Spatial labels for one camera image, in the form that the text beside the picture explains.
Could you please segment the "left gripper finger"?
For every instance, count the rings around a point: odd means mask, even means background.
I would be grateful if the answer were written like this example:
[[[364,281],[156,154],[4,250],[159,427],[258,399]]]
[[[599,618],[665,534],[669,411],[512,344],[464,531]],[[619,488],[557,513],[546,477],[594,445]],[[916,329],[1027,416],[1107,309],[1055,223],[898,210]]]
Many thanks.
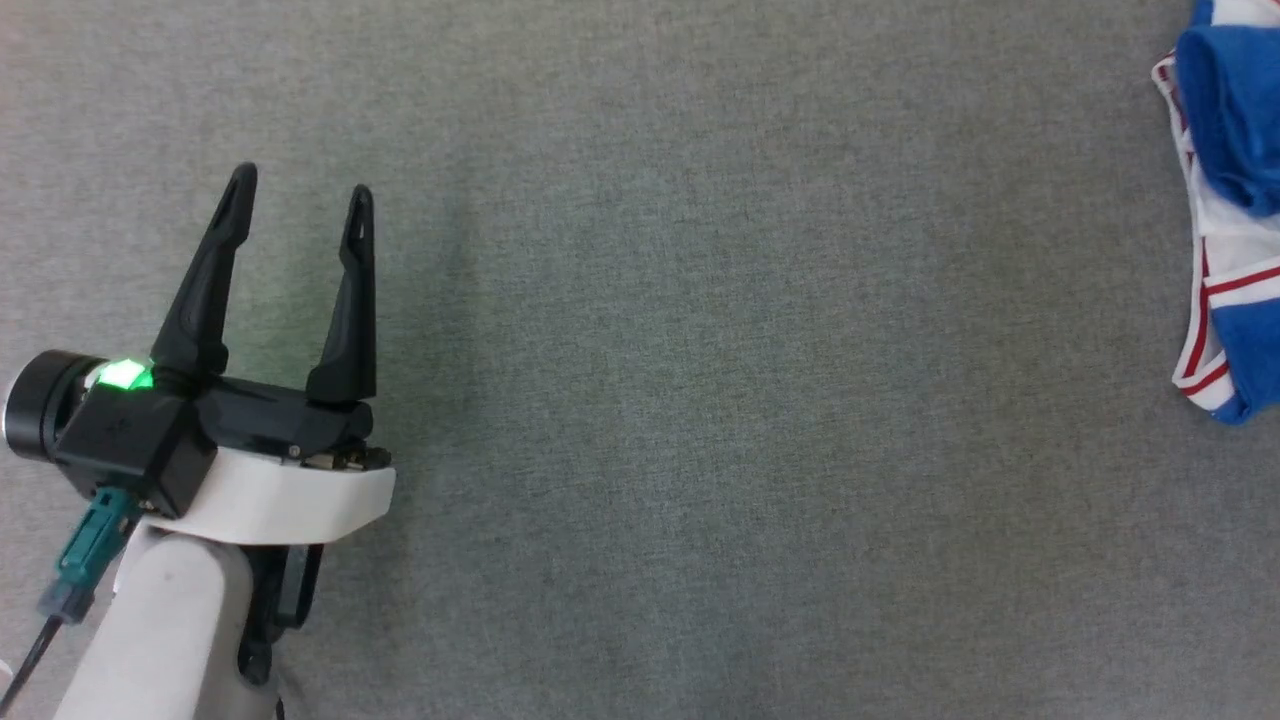
[[[207,229],[150,351],[155,386],[200,392],[228,364],[224,343],[236,252],[250,236],[259,169],[241,163],[230,174]]]
[[[317,364],[308,373],[308,401],[348,405],[378,392],[375,204],[357,184],[338,247],[342,278]]]

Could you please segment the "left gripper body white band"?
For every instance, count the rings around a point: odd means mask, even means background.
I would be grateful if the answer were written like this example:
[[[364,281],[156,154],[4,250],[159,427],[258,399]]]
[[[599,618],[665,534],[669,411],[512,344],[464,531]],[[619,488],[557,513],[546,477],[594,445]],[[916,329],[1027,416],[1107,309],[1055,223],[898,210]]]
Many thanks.
[[[197,406],[218,455],[189,509],[160,518],[160,529],[227,544],[326,544],[388,512],[397,475],[389,452],[369,443],[369,404],[224,379]]]

